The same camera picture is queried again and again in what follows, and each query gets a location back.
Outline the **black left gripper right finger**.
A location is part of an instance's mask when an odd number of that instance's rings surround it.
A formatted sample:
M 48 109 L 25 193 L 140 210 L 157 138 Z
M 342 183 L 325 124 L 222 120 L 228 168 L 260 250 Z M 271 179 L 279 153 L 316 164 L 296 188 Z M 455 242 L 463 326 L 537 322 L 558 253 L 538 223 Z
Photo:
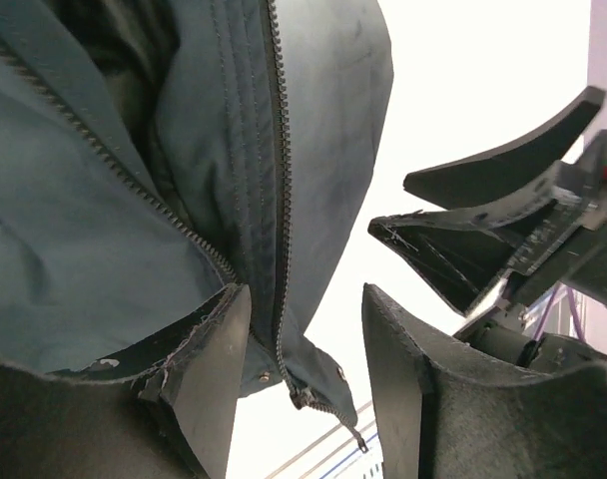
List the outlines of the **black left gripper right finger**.
M 373 284 L 361 314 L 385 477 L 607 478 L 607 361 L 520 368 Z

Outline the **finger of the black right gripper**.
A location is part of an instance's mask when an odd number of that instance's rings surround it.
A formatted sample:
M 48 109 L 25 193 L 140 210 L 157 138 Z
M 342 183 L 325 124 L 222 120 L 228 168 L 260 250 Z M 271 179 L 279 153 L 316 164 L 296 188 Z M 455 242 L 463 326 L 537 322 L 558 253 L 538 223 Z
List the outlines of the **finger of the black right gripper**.
M 469 314 L 503 278 L 502 268 L 555 203 L 525 219 L 489 232 L 392 226 L 390 217 L 368 225 L 368 233 L 398 254 L 455 312 Z
M 405 191 L 444 209 L 491 203 L 563 159 L 604 106 L 606 91 L 586 87 L 558 114 L 527 134 L 462 160 L 412 172 Z

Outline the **dark green grey jacket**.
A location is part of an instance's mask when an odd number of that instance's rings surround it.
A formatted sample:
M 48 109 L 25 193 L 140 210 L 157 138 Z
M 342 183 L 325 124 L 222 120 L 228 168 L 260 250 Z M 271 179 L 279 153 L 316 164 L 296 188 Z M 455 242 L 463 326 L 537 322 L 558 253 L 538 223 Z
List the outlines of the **dark green grey jacket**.
M 392 80 L 375 1 L 0 1 L 0 356 L 79 370 L 244 284 L 241 396 L 353 429 L 305 331 Z

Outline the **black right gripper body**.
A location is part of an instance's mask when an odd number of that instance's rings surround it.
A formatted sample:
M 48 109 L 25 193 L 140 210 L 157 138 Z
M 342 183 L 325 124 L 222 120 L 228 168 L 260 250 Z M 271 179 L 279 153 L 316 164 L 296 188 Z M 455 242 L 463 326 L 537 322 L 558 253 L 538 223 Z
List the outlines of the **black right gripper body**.
M 607 161 L 607 131 L 602 131 L 585 152 Z M 578 291 L 607 309 L 607 166 L 602 168 L 601 186 L 592 192 L 599 196 L 592 198 L 580 214 L 572 213 L 569 220 L 549 218 L 534 230 L 540 236 L 552 229 L 559 232 L 537 255 L 532 271 L 512 301 L 527 315 L 532 309 L 529 300 L 537 300 L 545 287 L 550 288 L 533 334 L 526 336 L 521 326 L 510 326 L 507 312 L 494 306 L 456 332 L 458 340 L 497 359 L 539 372 L 557 372 L 589 361 L 607 360 L 606 354 L 585 342 L 574 297 Z M 574 337 L 544 330 L 561 286 L 566 291 Z

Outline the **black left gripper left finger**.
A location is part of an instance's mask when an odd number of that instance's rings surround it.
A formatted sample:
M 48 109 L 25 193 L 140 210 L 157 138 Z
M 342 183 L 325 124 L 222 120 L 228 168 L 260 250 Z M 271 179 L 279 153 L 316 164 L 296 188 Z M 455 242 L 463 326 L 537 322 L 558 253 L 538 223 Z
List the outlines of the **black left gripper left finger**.
M 0 358 L 0 478 L 222 478 L 251 298 L 230 284 L 79 372 Z

